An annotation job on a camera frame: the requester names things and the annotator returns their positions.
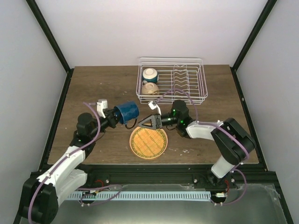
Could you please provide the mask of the dark blue mug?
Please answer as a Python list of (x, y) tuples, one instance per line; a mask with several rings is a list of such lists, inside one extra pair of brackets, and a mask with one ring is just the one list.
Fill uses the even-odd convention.
[[(139, 116), (139, 109), (134, 101), (128, 101), (124, 104), (120, 104), (114, 107), (114, 114), (116, 115), (118, 122), (125, 125), (126, 129), (132, 129), (136, 123)], [(134, 124), (131, 127), (127, 126), (127, 123), (134, 119)]]

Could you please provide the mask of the round bamboo steamer tray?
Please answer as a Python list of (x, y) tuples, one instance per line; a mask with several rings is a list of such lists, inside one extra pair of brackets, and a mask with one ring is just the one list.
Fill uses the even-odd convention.
[(151, 130), (137, 127), (129, 139), (133, 154), (145, 160), (153, 160), (161, 156), (168, 146), (168, 137), (164, 129)]

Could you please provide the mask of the small white bowl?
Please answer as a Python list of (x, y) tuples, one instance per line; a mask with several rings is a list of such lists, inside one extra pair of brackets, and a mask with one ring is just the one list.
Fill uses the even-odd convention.
[(143, 95), (159, 95), (159, 87), (155, 83), (146, 83), (143, 85), (141, 93)]

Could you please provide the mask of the white wire dish rack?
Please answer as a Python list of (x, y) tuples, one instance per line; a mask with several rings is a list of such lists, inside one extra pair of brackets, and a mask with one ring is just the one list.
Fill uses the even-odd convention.
[[(154, 68), (158, 72), (159, 95), (143, 95), (141, 93), (142, 72), (146, 68)], [(190, 105), (193, 101), (200, 105), (207, 98), (207, 86), (203, 61), (200, 58), (141, 57), (138, 66), (136, 95), (142, 104), (156, 100), (171, 90), (160, 101), (161, 104), (172, 104), (175, 100), (183, 100)]]

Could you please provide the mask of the white bowl teal outside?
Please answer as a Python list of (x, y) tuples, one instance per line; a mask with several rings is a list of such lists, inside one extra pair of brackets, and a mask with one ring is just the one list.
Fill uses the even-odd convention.
[(142, 72), (142, 83), (157, 83), (158, 82), (158, 72), (154, 68), (146, 68)]

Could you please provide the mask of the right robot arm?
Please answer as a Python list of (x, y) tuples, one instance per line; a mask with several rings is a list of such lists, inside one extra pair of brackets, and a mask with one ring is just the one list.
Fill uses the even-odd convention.
[(207, 173), (208, 184), (213, 188), (220, 187), (225, 176), (247, 160), (256, 148), (255, 140), (234, 118), (217, 122), (196, 121), (189, 115), (189, 108), (183, 100), (175, 100), (170, 112), (165, 114), (153, 101), (149, 102), (149, 107), (158, 109), (158, 113), (142, 119), (138, 122), (139, 127), (157, 130), (175, 126), (181, 137), (215, 142), (221, 156)]

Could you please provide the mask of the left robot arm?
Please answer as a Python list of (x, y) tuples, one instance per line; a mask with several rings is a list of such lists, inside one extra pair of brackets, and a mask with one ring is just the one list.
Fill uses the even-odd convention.
[(95, 176), (78, 169), (93, 150), (100, 132), (115, 128), (119, 114), (114, 110), (100, 113), (98, 119), (90, 113), (78, 117), (77, 129), (63, 156), (45, 173), (31, 176), (22, 187), (18, 214), (40, 224), (49, 224), (55, 218), (58, 208), (76, 189), (86, 189), (95, 184)]

